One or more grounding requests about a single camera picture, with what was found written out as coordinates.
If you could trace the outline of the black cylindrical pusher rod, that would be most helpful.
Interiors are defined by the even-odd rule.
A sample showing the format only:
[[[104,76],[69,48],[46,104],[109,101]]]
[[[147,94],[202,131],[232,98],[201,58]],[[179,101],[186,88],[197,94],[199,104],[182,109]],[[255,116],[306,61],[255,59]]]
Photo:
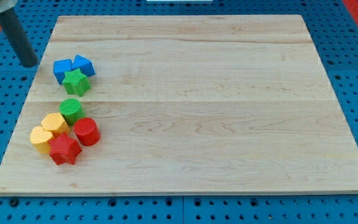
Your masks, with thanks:
[[[0,2],[0,26],[22,66],[34,67],[39,59],[16,14],[15,5],[16,2]]]

